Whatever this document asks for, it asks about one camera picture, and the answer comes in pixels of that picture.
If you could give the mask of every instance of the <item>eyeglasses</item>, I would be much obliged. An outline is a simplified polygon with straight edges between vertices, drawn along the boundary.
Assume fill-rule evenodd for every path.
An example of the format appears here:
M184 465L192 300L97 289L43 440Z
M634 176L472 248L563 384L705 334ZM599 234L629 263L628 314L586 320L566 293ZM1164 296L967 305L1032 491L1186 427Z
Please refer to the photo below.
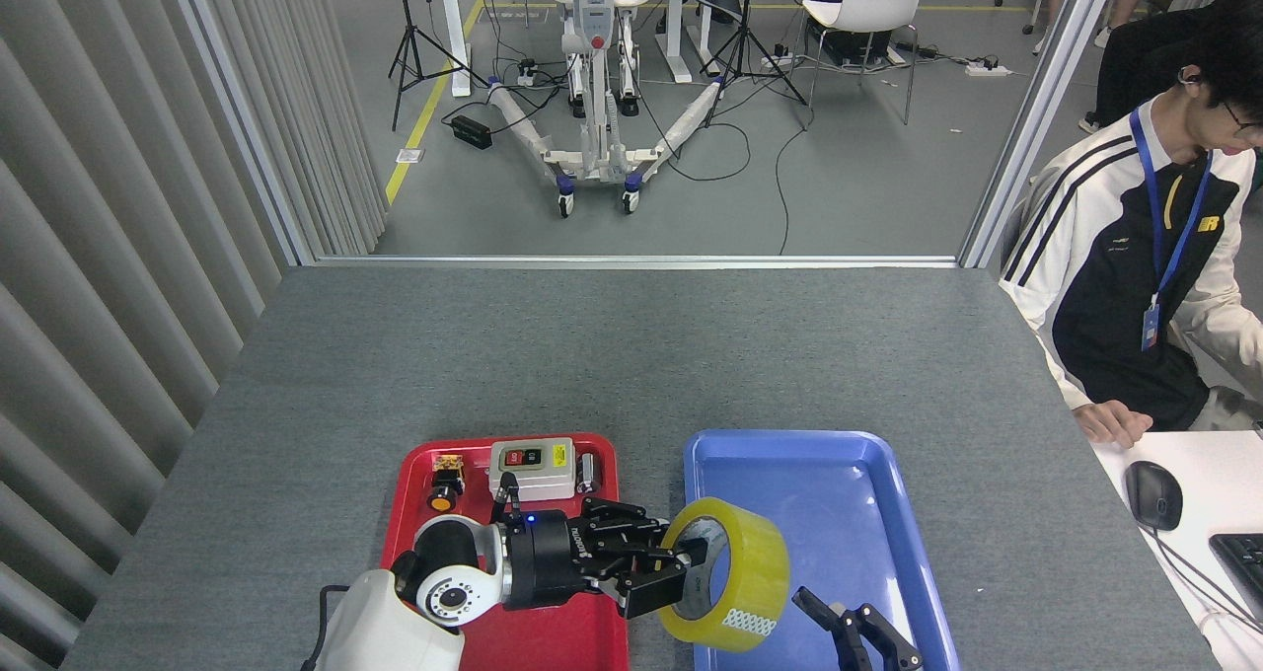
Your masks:
M1224 101L1224 109L1228 109L1228 115L1233 118L1233 121L1236 121L1238 138L1254 142L1255 144L1258 144L1258 142L1263 142L1263 123L1260 121L1254 121L1250 124L1242 123L1242 120L1236 118L1235 110L1233 110L1233 107L1228 105L1228 101Z

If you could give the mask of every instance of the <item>yellow tape roll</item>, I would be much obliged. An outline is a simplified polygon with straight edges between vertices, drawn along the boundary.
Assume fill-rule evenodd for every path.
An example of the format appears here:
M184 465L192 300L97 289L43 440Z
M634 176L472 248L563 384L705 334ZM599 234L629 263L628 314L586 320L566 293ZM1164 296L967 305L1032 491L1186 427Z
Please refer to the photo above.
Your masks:
M775 523L717 498L700 498L671 522L663 545L705 540L706 561L690 566L681 603L658 610L682 642L744 652L775 628L789 596L789 552ZM711 604L711 574L729 548L727 584Z

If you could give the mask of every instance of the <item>gray table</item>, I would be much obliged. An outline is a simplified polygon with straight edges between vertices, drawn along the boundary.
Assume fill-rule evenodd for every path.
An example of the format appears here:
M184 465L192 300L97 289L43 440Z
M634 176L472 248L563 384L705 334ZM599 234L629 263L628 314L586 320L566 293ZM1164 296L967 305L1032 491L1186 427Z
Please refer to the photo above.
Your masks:
M421 442L600 432L669 517L707 427L885 437L965 668L1216 668L986 273L443 268L285 277L63 668L296 668Z

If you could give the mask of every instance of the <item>blue bin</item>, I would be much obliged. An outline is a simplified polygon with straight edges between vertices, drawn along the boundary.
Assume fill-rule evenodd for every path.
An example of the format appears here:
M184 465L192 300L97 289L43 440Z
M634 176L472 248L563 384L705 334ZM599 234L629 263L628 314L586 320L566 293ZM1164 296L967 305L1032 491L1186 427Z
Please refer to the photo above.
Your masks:
M826 604L871 603L917 646L927 671L960 671L885 441L865 432L707 430L685 447L685 497L720 498L770 519L789 548L791 594L802 585ZM871 648L869 657L882 667ZM746 653L695 646L693 668L837 671L837 653L829 632L787 601L762 644Z

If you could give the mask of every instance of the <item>man's hand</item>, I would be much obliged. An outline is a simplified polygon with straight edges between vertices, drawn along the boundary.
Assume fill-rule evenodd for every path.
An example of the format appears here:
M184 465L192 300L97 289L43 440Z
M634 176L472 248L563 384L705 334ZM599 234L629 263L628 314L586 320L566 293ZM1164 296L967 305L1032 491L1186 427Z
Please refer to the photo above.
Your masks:
M1087 435L1089 441L1118 442L1123 449L1132 449L1153 426L1153 417L1132 412L1116 399L1085 404L1075 408L1074 413L1079 428Z

